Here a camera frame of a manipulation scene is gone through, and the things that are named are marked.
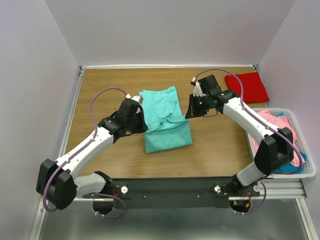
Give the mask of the teal t shirt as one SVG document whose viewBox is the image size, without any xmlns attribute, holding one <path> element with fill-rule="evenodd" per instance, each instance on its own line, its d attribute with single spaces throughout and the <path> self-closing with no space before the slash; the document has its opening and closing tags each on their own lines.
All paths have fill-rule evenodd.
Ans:
<svg viewBox="0 0 320 240">
<path fill-rule="evenodd" d="M 146 153 L 166 151 L 193 144 L 189 121 L 183 115 L 175 87 L 161 91 L 143 90 Z"/>
</svg>

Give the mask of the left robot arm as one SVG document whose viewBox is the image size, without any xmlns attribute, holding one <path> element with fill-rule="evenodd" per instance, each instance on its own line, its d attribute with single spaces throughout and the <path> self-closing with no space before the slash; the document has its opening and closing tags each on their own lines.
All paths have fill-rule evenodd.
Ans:
<svg viewBox="0 0 320 240">
<path fill-rule="evenodd" d="M 36 191 L 44 202 L 51 203 L 56 210 L 63 210 L 76 197 L 96 193 L 104 198 L 110 194 L 111 185 L 105 174 L 98 172 L 80 177 L 79 173 L 118 139 L 147 131 L 142 102 L 143 97 L 140 95 L 125 98 L 119 109 L 102 119 L 94 131 L 74 149 L 56 160 L 46 159 L 41 163 Z"/>
</svg>

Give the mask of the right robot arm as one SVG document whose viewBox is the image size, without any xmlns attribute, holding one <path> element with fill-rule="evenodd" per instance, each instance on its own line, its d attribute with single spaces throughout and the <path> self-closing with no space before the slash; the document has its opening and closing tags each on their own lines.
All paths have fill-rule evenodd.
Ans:
<svg viewBox="0 0 320 240">
<path fill-rule="evenodd" d="M 191 85 L 194 90 L 189 96 L 186 119 L 204 117 L 209 110 L 215 109 L 234 120 L 258 145 L 253 162 L 226 185 L 220 186 L 220 192 L 241 196 L 252 183 L 268 177 L 294 159 L 293 133 L 288 127 L 279 128 L 268 122 L 234 91 L 222 90 L 214 75 L 202 79 L 194 77 Z"/>
</svg>

